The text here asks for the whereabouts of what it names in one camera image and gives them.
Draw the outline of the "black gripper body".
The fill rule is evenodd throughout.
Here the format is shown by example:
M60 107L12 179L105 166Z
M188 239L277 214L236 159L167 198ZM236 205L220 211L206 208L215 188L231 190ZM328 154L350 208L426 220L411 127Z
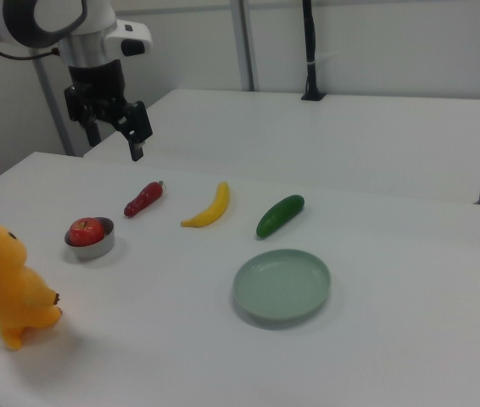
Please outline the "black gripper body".
M116 59L91 68L69 67L72 85L64 90L68 115L82 128L99 120L112 125L126 140L145 142L153 135L143 102L124 95L125 78Z

